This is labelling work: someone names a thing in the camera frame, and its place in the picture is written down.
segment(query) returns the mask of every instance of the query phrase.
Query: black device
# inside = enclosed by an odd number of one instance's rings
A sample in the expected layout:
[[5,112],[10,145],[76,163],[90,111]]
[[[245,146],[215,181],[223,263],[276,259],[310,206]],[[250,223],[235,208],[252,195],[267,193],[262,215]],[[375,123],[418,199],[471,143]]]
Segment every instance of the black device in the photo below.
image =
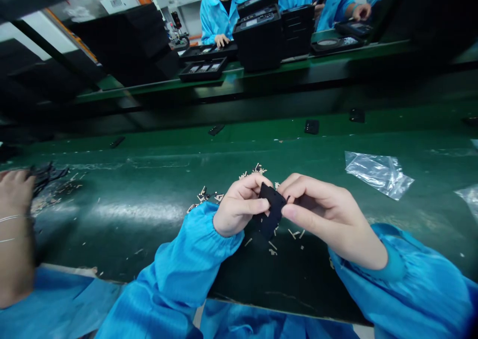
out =
[[274,230],[282,219],[282,207],[287,201],[275,189],[262,183],[260,186],[259,198],[265,198],[269,201],[269,216],[265,213],[252,216],[252,219],[257,222],[260,228],[260,233],[266,240],[270,240],[274,236]]
[[284,35],[279,7],[272,12],[238,22],[233,37],[238,45],[239,61],[247,72],[275,69],[280,66]]
[[370,24],[356,20],[336,23],[335,29],[342,35],[355,35],[362,39],[367,38],[373,31]]
[[216,58],[227,58],[229,61],[236,60],[238,56],[238,46],[230,41],[223,48],[218,48],[215,44],[200,45],[190,47],[180,57],[182,64],[192,61],[213,60]]
[[281,17],[285,38],[282,58],[309,54],[310,39],[315,29],[314,6],[305,4],[287,9]]
[[340,38],[322,39],[312,43],[312,54],[322,56],[340,51],[360,48],[364,45],[364,41],[353,35]]
[[279,0],[246,0],[244,3],[238,4],[239,17],[247,17],[261,9],[278,3]]
[[179,55],[169,47],[161,12],[154,4],[74,23],[70,29],[124,86],[169,80],[178,72]]
[[193,62],[186,66],[179,74],[179,78],[183,82],[217,80],[223,74],[223,70],[227,64],[227,58]]

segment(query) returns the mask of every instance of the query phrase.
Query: green workbench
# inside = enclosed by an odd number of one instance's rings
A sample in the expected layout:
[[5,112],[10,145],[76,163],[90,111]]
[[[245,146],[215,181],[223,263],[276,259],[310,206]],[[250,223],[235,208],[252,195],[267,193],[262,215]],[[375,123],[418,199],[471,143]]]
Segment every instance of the green workbench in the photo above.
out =
[[[2,169],[53,160],[67,178],[35,199],[37,256],[69,267],[97,267],[103,279],[128,282],[172,241],[196,195],[225,193],[257,162],[272,182],[299,172],[346,187],[371,223],[410,231],[478,281],[478,225],[454,191],[478,183],[476,128],[461,119],[478,102],[453,102],[366,113],[321,116],[318,135],[304,118],[236,123],[215,137],[210,127],[37,143]],[[398,157],[413,179],[397,202],[345,172],[344,151]],[[325,244],[283,219],[273,239],[277,256],[249,225],[236,254],[220,268],[210,298],[338,321],[367,324],[330,267]],[[253,237],[247,247],[245,242]]]

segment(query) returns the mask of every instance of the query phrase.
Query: finger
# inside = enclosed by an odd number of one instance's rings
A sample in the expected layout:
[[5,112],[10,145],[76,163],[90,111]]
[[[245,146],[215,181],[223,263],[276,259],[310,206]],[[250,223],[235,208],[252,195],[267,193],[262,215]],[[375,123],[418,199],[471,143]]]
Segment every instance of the finger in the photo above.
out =
[[35,187],[35,176],[30,176],[26,179],[25,184],[28,186],[28,188],[33,191],[33,188]]
[[297,180],[300,176],[302,176],[301,174],[299,173],[293,173],[293,174],[290,174],[289,177],[287,177],[284,182],[282,182],[279,186],[279,188],[277,189],[277,192],[280,193],[282,196],[284,196],[284,191],[285,189],[290,185],[292,184],[293,182],[295,182],[295,180]]
[[257,215],[267,211],[270,207],[267,199],[234,200],[229,203],[230,211],[235,216]]
[[2,171],[0,172],[0,182],[3,180],[3,178],[5,177],[5,175],[10,172],[10,171]]
[[5,181],[13,181],[18,171],[10,171],[4,176]]
[[335,238],[340,238],[338,232],[343,225],[326,220],[301,206],[285,205],[282,208],[282,215],[329,245],[337,241]]
[[347,190],[341,187],[301,175],[283,190],[282,196],[284,198],[290,196],[288,203],[293,203],[295,199],[308,195],[327,209],[336,206],[347,193]]
[[26,170],[17,171],[15,175],[15,182],[18,182],[18,183],[25,182],[27,174],[28,174],[28,171]]
[[244,177],[243,179],[235,182],[234,186],[237,188],[240,187],[246,187],[248,189],[255,189],[255,188],[260,188],[262,186],[262,183],[265,183],[267,186],[274,187],[272,182],[265,176],[262,176],[258,172],[254,172],[250,174],[249,176]]

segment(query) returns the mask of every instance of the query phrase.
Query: stacked black case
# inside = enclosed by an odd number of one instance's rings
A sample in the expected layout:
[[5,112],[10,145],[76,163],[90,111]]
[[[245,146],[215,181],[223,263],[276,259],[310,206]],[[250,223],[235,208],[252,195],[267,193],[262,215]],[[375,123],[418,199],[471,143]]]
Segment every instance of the stacked black case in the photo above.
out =
[[161,12],[141,5],[70,26],[103,67],[125,86],[174,77],[179,56],[169,47]]
[[306,4],[288,9],[281,17],[285,42],[283,58],[308,54],[315,27],[314,6]]
[[234,27],[233,38],[238,45],[239,61],[247,72],[275,69],[280,66],[284,37],[277,4],[273,11],[260,10],[240,19]]

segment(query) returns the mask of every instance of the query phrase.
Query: black case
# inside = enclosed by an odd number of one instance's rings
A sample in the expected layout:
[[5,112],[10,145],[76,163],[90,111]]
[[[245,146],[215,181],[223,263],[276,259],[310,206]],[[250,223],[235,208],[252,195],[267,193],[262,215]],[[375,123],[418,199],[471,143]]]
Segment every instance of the black case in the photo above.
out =
[[[189,73],[192,67],[194,66],[199,66],[199,69],[203,67],[204,65],[213,65],[220,63],[220,66],[217,70],[215,71],[205,71],[205,72],[198,72],[196,71],[195,73]],[[227,58],[219,58],[219,59],[212,59],[212,60],[203,60],[203,61],[198,61],[198,62],[193,62],[188,64],[188,66],[179,74],[179,78],[183,82],[188,82],[188,81],[206,81],[206,80],[217,80],[221,77],[223,74],[223,70],[228,64],[228,59]]]
[[[344,39],[346,38],[353,38],[357,41],[357,43],[354,44],[343,44]],[[327,54],[332,54],[332,53],[337,53],[345,50],[350,50],[350,49],[355,49],[355,48],[360,48],[364,45],[364,41],[360,38],[357,38],[353,35],[348,35],[344,37],[339,37],[339,38],[333,38],[333,39],[338,39],[340,42],[339,45],[334,46],[334,47],[321,47],[317,44],[317,42],[314,42],[311,44],[312,46],[312,54],[316,56],[322,56],[322,55],[327,55]]]
[[244,18],[270,5],[278,4],[279,0],[246,0],[238,4],[239,18]]
[[281,17],[285,38],[283,58],[309,54],[315,28],[314,6],[306,4],[288,9]]
[[[201,54],[205,49],[211,49],[209,52]],[[224,48],[218,49],[215,44],[199,45],[190,47],[183,55],[179,57],[182,64],[192,61],[212,60],[218,58],[227,58],[228,61],[234,61],[238,56],[238,45],[231,41]]]
[[373,27],[362,21],[344,21],[335,24],[335,29],[342,35],[354,35],[365,39],[373,31]]
[[[244,28],[254,19],[265,16],[271,16],[270,20]],[[280,66],[284,35],[279,7],[276,4],[273,12],[238,22],[234,27],[233,37],[239,48],[239,61],[246,71],[269,70]]]

